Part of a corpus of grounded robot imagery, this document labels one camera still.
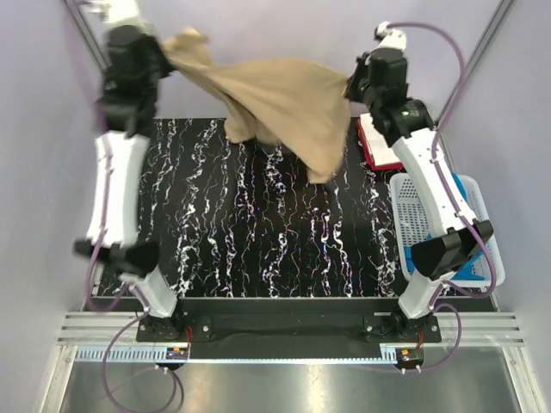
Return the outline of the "beige t shirt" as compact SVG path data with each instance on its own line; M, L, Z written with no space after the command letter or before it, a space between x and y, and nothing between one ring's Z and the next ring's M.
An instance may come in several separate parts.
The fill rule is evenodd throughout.
M324 184L344 158L351 107L348 78L307 59L273 58L217 65L207 36L186 28L165 40L164 55L184 77L224 103L227 139L286 146Z

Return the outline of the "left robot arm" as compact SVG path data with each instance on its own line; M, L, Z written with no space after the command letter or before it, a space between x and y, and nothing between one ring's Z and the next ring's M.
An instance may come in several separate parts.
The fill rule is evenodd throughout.
M97 266L117 274L138 298L144 312L157 318L156 331L175 341L186 320L176 314L176 295L158 267L159 245L139 240L139 180L153 137L160 82L174 70L152 25L135 1L85 1L107 27L108 65L96 109L96 189L85 237L74 252L88 259L87 276Z

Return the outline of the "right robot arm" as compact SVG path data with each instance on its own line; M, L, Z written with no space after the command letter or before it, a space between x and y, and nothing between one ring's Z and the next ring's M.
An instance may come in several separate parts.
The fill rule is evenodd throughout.
M490 220L480 220L462 198L439 147L447 119L434 121L423 102L408 95L408 62L404 28L422 28L442 36L458 59L459 84L466 81L465 63L456 42L442 29L422 22L382 22L375 29L376 48L356 60L345 96L364 104L374 129L405 167L417 191L430 227L430 238L412 246L415 270L399 296L391 331L410 341L422 329L420 318L435 310L443 286L469 261L482 254L497 284L497 271L487 242L493 235Z

